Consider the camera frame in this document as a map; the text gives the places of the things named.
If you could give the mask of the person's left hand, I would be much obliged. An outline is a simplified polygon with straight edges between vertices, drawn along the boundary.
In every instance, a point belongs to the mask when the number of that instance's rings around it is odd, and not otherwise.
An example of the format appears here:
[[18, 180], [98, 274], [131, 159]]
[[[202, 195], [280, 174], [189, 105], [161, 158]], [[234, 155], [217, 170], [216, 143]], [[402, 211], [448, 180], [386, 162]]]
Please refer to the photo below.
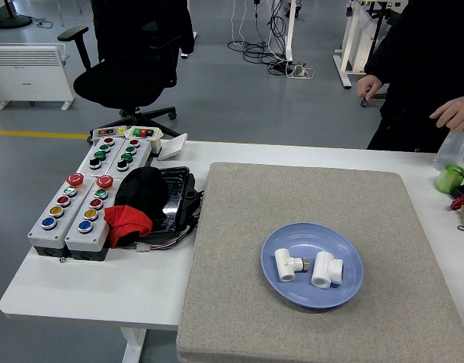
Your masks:
[[464, 132], [464, 96], [443, 104], [430, 118], [436, 120], [438, 128], [447, 127], [452, 132]]

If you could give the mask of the person's right hand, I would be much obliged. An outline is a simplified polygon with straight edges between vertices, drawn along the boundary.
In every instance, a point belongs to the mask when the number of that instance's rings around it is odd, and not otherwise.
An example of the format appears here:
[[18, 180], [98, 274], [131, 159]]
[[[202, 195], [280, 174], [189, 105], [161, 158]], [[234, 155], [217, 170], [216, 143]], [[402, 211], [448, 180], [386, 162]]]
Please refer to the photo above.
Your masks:
[[357, 82], [357, 96], [369, 101], [383, 86], [382, 81], [374, 75], [365, 75]]

